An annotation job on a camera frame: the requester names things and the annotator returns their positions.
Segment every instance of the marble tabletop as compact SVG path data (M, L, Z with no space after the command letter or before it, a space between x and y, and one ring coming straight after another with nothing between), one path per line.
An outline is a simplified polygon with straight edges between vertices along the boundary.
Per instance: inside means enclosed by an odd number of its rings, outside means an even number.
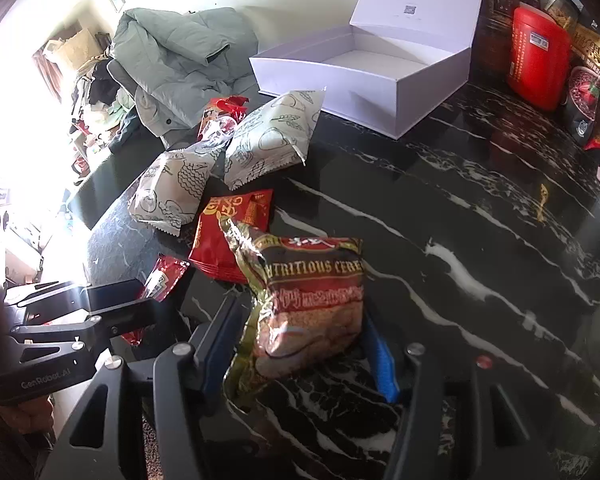
M189 254L195 224L175 238L130 218L136 185L91 234L93 284ZM600 453L600 183L554 120L483 78L398 141L322 113L305 166L240 192L266 188L271 232L362 238L365 295L404 343L417 338L449 377L490 356L560 477L584 475ZM203 201L226 194L212 176ZM196 272L182 311L204 322L233 295L248 304L243 287ZM441 468L453 412L445 401ZM217 478L377 479L399 417L353 348L271 383L248 415L225 403L202 430Z

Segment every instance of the red plastic container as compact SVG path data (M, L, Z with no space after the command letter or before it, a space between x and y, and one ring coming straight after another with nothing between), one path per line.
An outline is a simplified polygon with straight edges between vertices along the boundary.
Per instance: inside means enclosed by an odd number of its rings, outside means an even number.
M555 110L569 72L570 47L569 33L551 16L520 4L513 13L507 83L538 108Z

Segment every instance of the gray cloth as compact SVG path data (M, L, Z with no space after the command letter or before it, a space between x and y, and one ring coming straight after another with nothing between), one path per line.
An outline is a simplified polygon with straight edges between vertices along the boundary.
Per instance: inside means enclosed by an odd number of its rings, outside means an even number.
M113 57L138 83L140 120L154 135L195 127L210 99L253 92L249 61L258 39L234 9L179 14L126 10L113 38Z

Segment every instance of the white box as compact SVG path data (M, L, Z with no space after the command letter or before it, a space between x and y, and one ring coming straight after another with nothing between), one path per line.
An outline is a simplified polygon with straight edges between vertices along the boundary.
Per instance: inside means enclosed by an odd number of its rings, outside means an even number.
M480 0L358 0L350 25L251 57L260 91L327 88L322 109L393 139L468 78Z

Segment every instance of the hand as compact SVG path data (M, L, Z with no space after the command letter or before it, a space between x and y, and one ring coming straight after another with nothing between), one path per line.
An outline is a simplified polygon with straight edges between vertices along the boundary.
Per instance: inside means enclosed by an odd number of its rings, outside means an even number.
M20 433L49 431L54 426L54 407L48 397L22 402L17 406L0 406L0 415Z

